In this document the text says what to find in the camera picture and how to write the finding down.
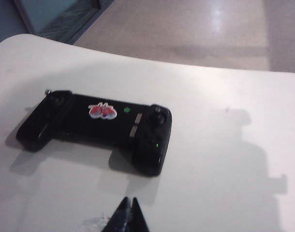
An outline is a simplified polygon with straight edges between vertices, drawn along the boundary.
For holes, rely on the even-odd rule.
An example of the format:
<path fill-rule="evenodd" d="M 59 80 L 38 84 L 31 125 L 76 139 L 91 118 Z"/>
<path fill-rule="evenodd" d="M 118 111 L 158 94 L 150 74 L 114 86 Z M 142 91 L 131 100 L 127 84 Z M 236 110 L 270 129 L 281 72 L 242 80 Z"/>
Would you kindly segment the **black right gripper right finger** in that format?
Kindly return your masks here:
<path fill-rule="evenodd" d="M 133 198 L 127 218 L 126 232 L 149 232 L 148 225 L 136 197 Z"/>

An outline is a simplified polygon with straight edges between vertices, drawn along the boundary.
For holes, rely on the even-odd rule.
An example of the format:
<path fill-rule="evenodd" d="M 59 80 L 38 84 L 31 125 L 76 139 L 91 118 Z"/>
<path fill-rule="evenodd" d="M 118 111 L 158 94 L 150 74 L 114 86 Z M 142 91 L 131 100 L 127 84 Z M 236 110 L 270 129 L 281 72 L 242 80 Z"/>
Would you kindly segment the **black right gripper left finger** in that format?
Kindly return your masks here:
<path fill-rule="evenodd" d="M 104 227 L 103 232 L 128 232 L 130 214 L 130 199 L 128 197 L 124 197 L 109 219 L 107 225 Z"/>

